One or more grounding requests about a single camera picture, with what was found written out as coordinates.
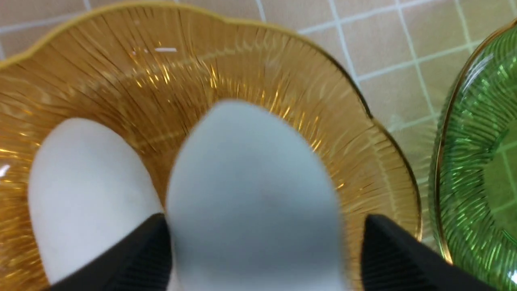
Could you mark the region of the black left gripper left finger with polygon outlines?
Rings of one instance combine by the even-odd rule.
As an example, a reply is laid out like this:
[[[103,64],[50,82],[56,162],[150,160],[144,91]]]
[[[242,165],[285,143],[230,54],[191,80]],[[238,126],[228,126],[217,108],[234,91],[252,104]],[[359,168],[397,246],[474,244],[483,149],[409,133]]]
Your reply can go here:
[[[163,213],[151,215],[116,245],[57,283],[50,291],[166,291],[173,269]]]

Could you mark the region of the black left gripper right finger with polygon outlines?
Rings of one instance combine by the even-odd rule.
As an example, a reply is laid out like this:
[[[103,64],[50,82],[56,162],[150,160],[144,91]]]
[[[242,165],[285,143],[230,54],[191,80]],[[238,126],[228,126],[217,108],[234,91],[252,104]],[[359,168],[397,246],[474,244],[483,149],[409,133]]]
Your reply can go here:
[[[493,290],[381,214],[365,220],[360,267],[366,291]]]

